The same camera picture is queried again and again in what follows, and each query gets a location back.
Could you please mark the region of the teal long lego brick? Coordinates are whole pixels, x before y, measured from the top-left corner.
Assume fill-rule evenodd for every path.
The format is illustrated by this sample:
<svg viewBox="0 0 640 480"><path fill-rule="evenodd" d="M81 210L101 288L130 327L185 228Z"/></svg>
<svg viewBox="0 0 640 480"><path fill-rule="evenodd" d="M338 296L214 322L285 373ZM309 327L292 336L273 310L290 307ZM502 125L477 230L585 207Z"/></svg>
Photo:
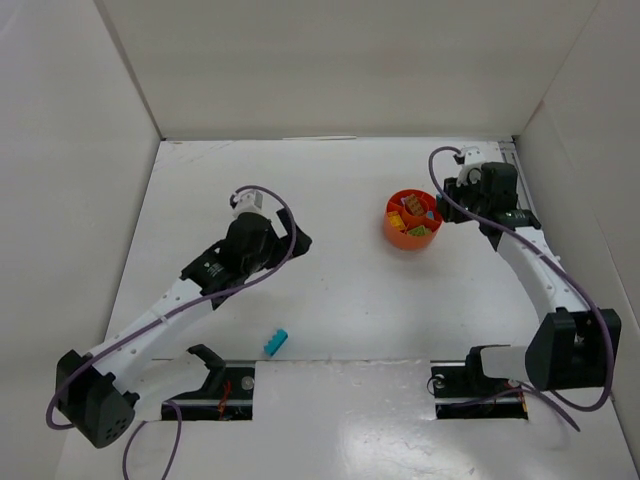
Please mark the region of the teal long lego brick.
<svg viewBox="0 0 640 480"><path fill-rule="evenodd" d="M263 347L264 354L273 357L288 340L288 332L284 329L277 329Z"/></svg>

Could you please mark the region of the lime green lego brick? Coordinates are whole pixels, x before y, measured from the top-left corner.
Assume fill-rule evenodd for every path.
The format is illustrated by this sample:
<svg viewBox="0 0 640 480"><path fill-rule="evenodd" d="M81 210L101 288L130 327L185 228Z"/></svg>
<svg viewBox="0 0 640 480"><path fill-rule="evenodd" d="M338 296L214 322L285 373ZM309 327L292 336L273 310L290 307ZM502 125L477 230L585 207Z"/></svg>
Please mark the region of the lime green lego brick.
<svg viewBox="0 0 640 480"><path fill-rule="evenodd" d="M428 237L432 234L432 231L424 225L419 225L408 230L407 234L412 237Z"/></svg>

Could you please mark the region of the brown lego brick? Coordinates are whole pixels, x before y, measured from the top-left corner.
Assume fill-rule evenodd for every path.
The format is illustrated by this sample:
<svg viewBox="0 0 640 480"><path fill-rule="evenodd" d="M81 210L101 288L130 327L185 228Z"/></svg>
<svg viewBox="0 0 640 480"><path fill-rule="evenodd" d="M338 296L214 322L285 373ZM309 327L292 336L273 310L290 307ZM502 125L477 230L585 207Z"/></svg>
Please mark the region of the brown lego brick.
<svg viewBox="0 0 640 480"><path fill-rule="evenodd" d="M408 195L403 199L405 209L412 216L424 216L425 210L422 207L419 198L415 194Z"/></svg>

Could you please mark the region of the yellow orange long lego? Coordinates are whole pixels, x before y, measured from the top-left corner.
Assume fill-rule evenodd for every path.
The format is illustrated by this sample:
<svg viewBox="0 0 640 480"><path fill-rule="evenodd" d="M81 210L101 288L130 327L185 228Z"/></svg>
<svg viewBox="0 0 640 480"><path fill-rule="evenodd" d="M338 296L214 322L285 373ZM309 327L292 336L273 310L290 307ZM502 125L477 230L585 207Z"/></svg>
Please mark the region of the yellow orange long lego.
<svg viewBox="0 0 640 480"><path fill-rule="evenodd" d="M402 219L402 216L397 211L389 211L387 213L387 218L389 220L390 225L398 231L404 232L406 230L406 225Z"/></svg>

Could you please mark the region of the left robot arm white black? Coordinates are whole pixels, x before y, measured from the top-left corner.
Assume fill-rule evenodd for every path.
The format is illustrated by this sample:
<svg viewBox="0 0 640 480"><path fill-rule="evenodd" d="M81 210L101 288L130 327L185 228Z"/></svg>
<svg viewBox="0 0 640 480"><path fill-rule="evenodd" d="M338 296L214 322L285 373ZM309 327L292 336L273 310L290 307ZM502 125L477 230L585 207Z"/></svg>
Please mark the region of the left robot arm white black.
<svg viewBox="0 0 640 480"><path fill-rule="evenodd" d="M52 430L76 429L94 447L105 448L129 428L151 397L141 375L183 330L228 298L275 274L308 252L312 240L289 208L277 212L286 234L271 220L242 212L225 238L192 260L178 279L125 330L85 354L70 350L57 362L55 391L45 411Z"/></svg>

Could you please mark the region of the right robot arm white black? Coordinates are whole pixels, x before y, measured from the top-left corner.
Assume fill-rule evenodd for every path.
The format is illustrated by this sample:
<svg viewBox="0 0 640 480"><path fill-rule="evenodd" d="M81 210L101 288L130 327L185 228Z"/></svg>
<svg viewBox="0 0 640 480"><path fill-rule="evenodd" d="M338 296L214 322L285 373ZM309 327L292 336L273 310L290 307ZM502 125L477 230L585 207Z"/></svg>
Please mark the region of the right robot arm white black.
<svg viewBox="0 0 640 480"><path fill-rule="evenodd" d="M539 319L526 346L474 348L484 376L526 382L541 391L600 387L609 392L621 333L612 309L598 309L568 278L535 214L518 206L514 166L476 162L444 182L437 209L446 222L476 220L511 267Z"/></svg>

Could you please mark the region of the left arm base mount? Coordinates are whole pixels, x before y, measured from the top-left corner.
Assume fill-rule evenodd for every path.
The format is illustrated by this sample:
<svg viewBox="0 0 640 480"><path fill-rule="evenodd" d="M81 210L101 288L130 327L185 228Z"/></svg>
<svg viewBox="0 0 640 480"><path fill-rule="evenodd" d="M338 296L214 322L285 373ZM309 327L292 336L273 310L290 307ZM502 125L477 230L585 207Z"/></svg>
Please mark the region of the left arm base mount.
<svg viewBox="0 0 640 480"><path fill-rule="evenodd" d="M187 352L205 366L198 389L187 390L162 405L161 419L176 420L173 402L186 421L250 421L253 418L255 361L227 362L203 344Z"/></svg>

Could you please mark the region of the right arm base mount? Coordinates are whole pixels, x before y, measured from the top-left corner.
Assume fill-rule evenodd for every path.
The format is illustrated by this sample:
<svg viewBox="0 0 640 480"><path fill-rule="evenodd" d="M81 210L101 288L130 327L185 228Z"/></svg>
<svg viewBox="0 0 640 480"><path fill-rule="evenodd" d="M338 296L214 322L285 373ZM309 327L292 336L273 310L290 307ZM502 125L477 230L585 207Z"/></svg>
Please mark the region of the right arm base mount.
<svg viewBox="0 0 640 480"><path fill-rule="evenodd" d="M504 378L484 374L481 352L472 347L464 360L434 360L427 390L438 420L527 420L522 392Z"/></svg>

